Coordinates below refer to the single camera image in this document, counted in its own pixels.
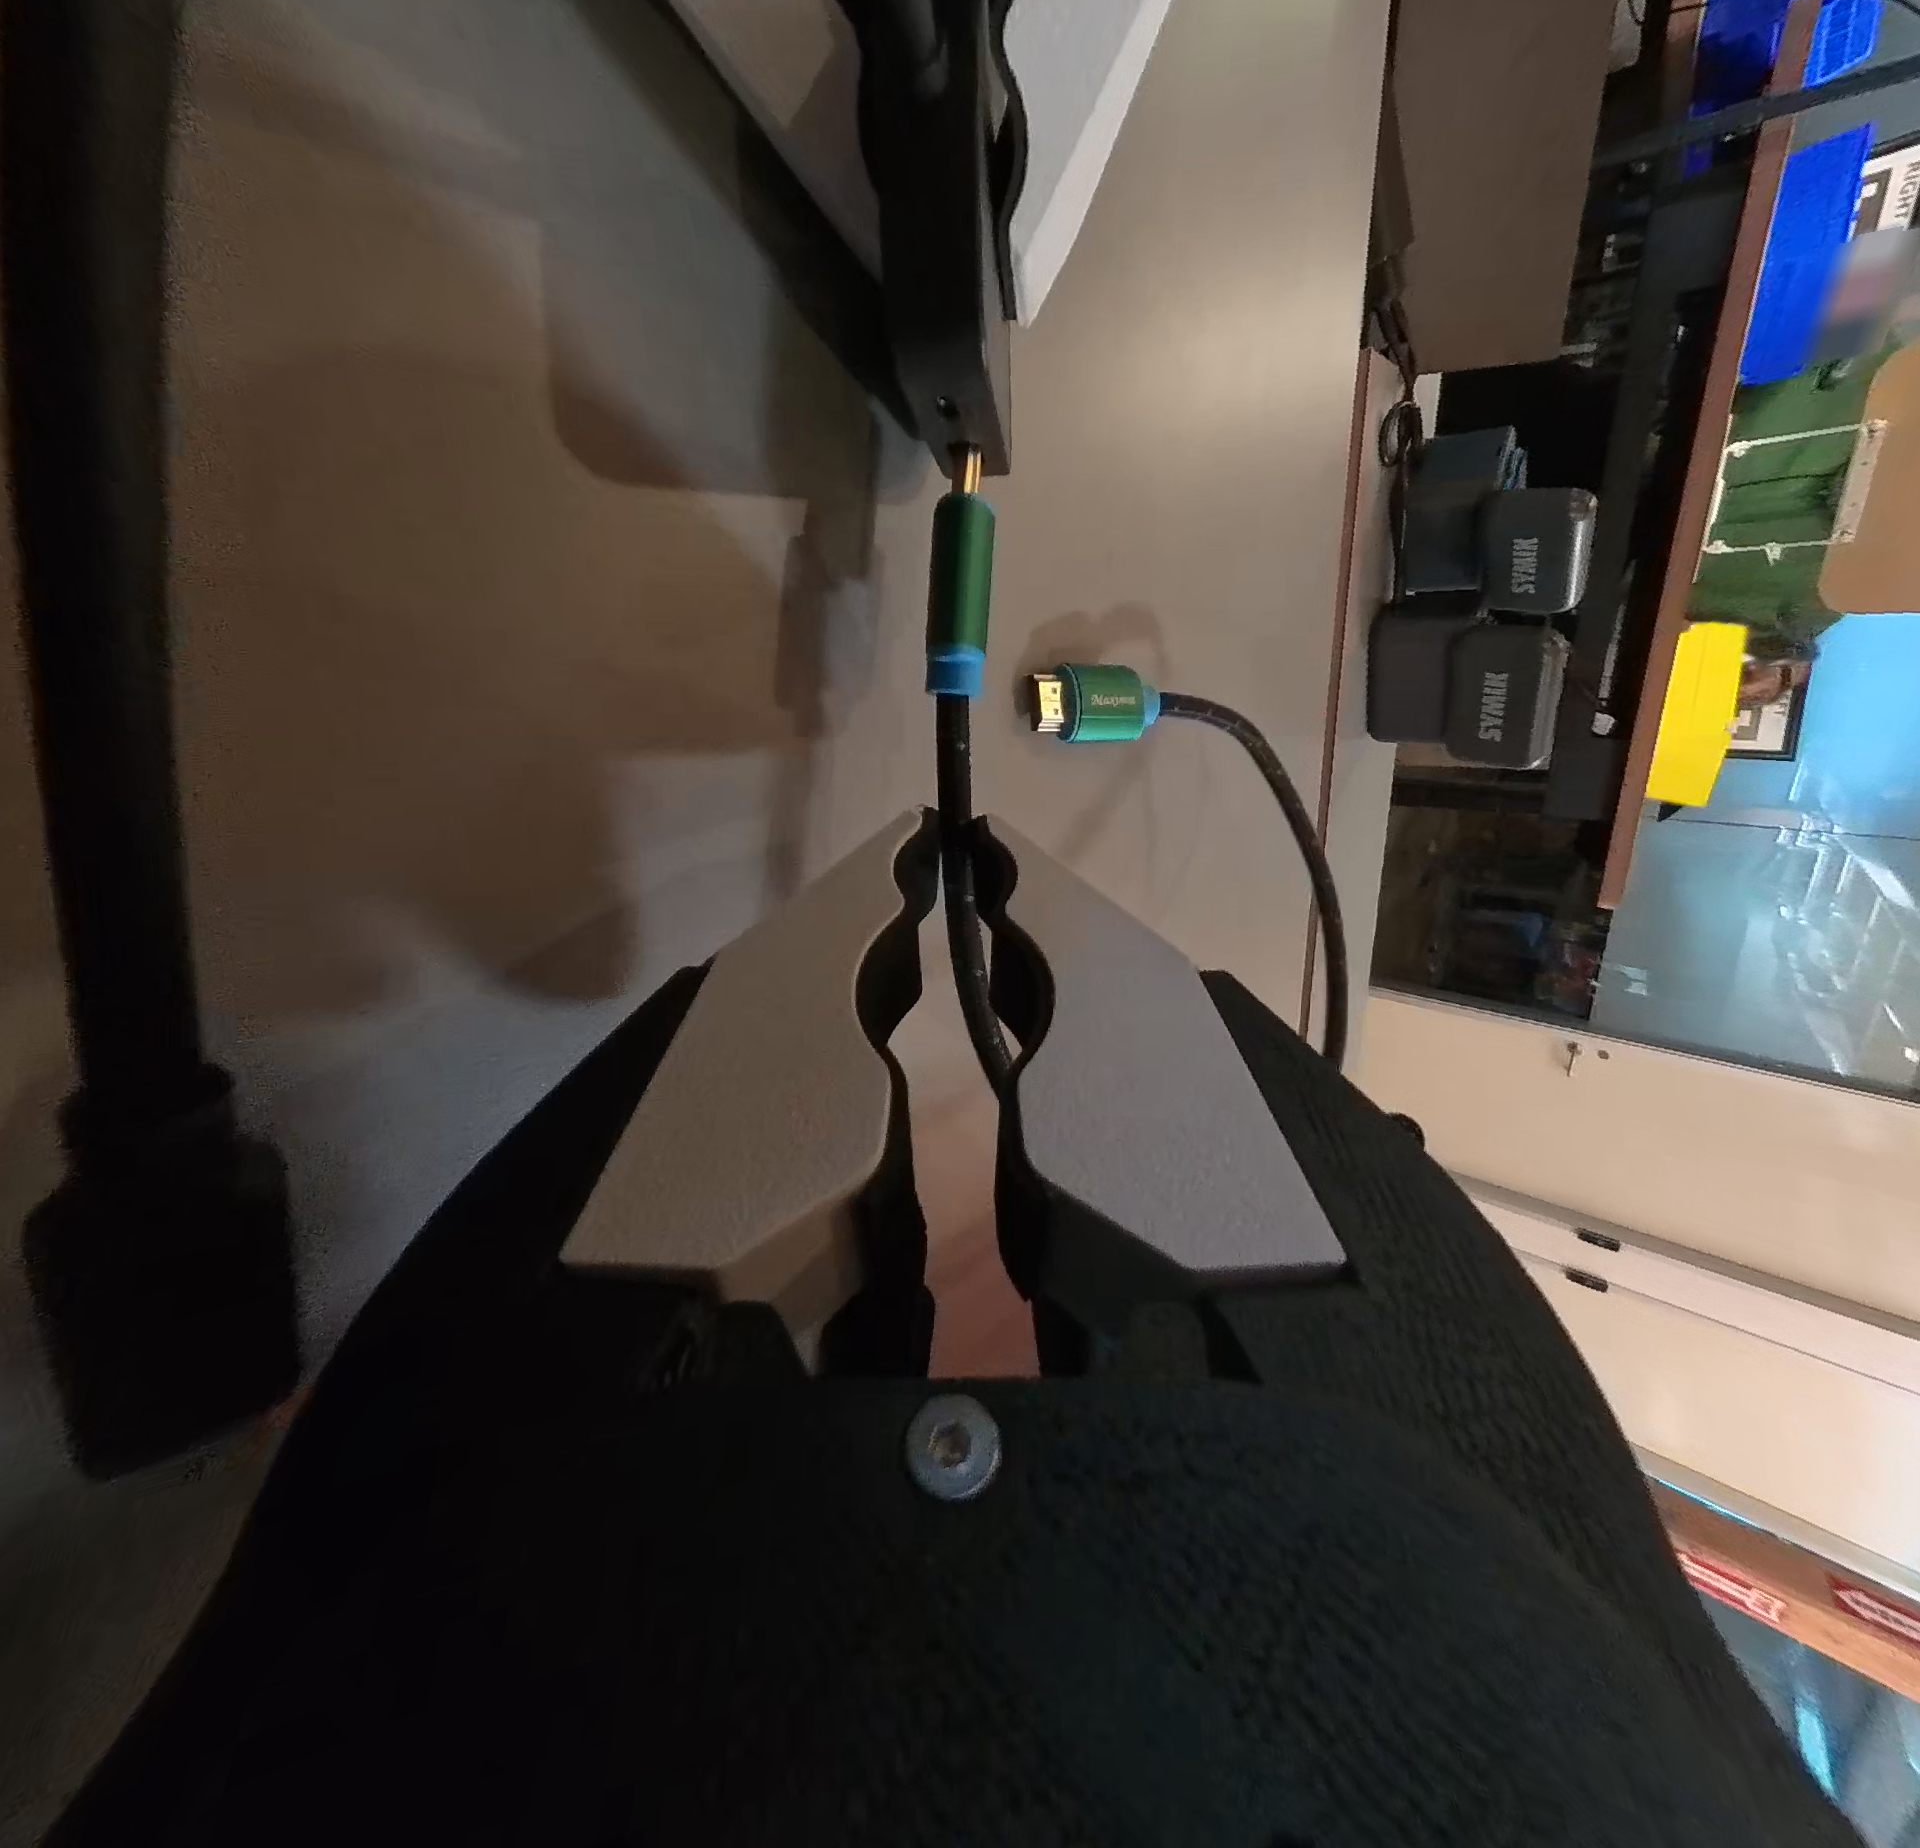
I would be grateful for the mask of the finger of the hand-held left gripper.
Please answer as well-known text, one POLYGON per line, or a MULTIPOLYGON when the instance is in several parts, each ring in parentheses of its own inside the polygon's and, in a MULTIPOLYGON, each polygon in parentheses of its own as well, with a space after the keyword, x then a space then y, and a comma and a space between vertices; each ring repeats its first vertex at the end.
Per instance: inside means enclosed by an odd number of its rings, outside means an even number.
POLYGON ((858 156, 858 37, 839 0, 664 0, 664 10, 858 264, 854 352, 894 429, 915 432, 880 327, 874 190, 858 156))
POLYGON ((1005 61, 1027 104, 1027 187, 1012 203, 1016 327, 1062 276, 1122 113, 1175 0, 1012 0, 1005 61))

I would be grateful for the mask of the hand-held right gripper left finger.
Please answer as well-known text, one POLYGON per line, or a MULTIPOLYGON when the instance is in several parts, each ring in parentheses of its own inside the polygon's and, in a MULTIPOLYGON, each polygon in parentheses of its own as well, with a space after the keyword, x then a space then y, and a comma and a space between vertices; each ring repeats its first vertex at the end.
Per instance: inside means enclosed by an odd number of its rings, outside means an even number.
POLYGON ((661 1052, 567 1276, 710 1300, 927 1280, 900 1019, 919 1010, 927 810, 900 810, 736 934, 661 1052))

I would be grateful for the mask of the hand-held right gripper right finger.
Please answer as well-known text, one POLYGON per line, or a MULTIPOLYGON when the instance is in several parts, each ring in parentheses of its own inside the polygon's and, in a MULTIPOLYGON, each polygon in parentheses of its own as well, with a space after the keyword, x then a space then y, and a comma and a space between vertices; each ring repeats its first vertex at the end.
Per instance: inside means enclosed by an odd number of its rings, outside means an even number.
POLYGON ((1002 817, 973 822, 993 1144, 1027 1300, 1208 1300, 1340 1280, 1344 1250, 1199 967, 1002 817))

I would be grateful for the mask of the grey box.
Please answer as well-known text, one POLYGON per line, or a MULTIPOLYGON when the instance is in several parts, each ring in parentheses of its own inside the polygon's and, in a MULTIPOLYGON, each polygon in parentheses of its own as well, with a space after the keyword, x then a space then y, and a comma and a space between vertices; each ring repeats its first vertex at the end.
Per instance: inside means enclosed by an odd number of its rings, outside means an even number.
POLYGON ((1418 380, 1560 345, 1619 0, 1396 0, 1378 245, 1418 380))

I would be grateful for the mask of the blue grey pouch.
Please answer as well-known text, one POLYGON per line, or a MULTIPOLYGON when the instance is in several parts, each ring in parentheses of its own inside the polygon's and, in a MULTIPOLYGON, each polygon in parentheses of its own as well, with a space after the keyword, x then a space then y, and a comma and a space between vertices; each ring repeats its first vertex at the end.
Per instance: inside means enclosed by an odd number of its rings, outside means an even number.
POLYGON ((1525 486, 1518 429, 1433 432, 1400 486, 1396 593, 1474 593, 1479 516, 1505 486, 1525 486))

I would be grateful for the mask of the glass window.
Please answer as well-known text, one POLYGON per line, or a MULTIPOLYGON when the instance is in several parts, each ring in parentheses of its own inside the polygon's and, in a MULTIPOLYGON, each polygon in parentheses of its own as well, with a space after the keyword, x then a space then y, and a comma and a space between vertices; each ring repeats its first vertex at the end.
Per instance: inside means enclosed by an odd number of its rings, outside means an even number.
MULTIPOLYGON (((1761 102, 1795 95, 1823 0, 1790 0, 1761 102)), ((1606 658, 1661 463, 1671 300, 1719 276, 1761 102, 1688 113, 1697 0, 1619 0, 1619 76, 1579 203, 1560 352, 1449 374, 1433 432, 1518 429, 1525 486, 1594 486, 1548 768, 1396 747, 1372 984, 1743 1067, 1913 1096, 1913 620, 1836 620, 1795 760, 1731 757, 1713 804, 1645 804, 1619 915, 1596 911, 1606 658)), ((1479 593, 1389 600, 1488 613, 1479 593)))

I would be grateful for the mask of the yellow storage bin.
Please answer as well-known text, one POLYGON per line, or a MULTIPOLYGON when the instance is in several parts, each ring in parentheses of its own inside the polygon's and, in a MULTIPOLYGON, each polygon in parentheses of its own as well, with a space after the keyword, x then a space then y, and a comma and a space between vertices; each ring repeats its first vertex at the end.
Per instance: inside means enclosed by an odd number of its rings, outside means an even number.
POLYGON ((1697 620, 1671 643, 1661 732, 1650 757, 1650 804, 1697 810, 1736 747, 1747 673, 1747 622, 1697 620))

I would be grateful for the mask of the small dark grey case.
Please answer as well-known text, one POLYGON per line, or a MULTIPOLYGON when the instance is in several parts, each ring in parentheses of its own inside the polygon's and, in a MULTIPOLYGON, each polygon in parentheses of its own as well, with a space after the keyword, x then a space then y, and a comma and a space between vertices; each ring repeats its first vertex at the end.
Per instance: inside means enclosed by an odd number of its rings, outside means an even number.
POLYGON ((1474 516, 1479 607, 1505 620, 1560 620, 1594 578, 1594 486, 1495 486, 1474 516))

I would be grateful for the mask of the framed black white marker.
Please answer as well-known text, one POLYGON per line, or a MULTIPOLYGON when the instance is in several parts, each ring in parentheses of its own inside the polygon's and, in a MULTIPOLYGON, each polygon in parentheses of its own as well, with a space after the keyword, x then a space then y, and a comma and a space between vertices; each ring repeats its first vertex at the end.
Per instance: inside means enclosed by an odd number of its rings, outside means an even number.
POLYGON ((1743 703, 1731 726, 1731 757, 1743 760, 1795 760, 1803 732, 1803 666, 1795 660, 1747 660, 1743 703))

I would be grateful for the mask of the brown wooden desk partition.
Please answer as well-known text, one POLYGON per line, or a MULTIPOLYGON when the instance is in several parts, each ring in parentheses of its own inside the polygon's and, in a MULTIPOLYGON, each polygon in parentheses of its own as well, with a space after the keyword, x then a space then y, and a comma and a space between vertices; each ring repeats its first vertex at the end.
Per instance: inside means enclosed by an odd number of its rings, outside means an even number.
POLYGON ((1619 649, 1606 658, 1606 837, 1596 837, 1596 911, 1619 915, 1645 838, 1645 791, 1661 744, 1661 703, 1688 634, 1688 600, 1719 516, 1720 447, 1743 394, 1743 345, 1767 270, 1767 234, 1790 170, 1795 113, 1751 118, 1743 131, 1736 222, 1719 276, 1671 300, 1688 327, 1664 359, 1661 463, 1650 482, 1650 521, 1635 521, 1631 588, 1619 607, 1619 649))

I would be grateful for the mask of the wooden shelf board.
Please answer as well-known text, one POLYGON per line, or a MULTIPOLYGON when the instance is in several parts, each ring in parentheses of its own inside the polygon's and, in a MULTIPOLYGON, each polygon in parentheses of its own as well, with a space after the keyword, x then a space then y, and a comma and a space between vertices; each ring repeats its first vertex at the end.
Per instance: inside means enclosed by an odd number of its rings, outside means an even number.
POLYGON ((1920 1703, 1920 1576, 1907 1566, 1747 1494, 1713 1503, 1661 1475, 1650 1475, 1650 1494, 1706 1601, 1864 1675, 1870 1689, 1920 1703))

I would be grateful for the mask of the white printed sign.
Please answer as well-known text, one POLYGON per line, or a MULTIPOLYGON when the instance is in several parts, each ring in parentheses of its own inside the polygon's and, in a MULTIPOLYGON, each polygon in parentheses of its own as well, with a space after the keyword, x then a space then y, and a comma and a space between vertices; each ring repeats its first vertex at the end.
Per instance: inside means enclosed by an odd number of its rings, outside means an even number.
POLYGON ((1850 240, 1913 227, 1920 215, 1920 131, 1870 138, 1856 170, 1850 240))

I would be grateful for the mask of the brown cardboard panel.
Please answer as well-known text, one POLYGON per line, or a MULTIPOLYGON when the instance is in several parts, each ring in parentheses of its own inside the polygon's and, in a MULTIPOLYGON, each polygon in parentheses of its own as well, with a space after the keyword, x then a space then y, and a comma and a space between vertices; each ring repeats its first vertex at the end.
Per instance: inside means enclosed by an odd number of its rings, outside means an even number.
POLYGON ((1920 613, 1920 345, 1892 352, 1870 380, 1876 463, 1850 539, 1826 543, 1823 607, 1847 620, 1920 613))

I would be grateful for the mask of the white wall cabinet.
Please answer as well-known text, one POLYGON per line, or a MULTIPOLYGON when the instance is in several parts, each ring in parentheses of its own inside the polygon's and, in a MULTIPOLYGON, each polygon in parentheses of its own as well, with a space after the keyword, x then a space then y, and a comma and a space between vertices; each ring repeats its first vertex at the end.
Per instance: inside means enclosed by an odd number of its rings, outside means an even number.
POLYGON ((1372 993, 1360 1083, 1548 1291, 1657 1475, 1913 1590, 1920 1114, 1372 993))

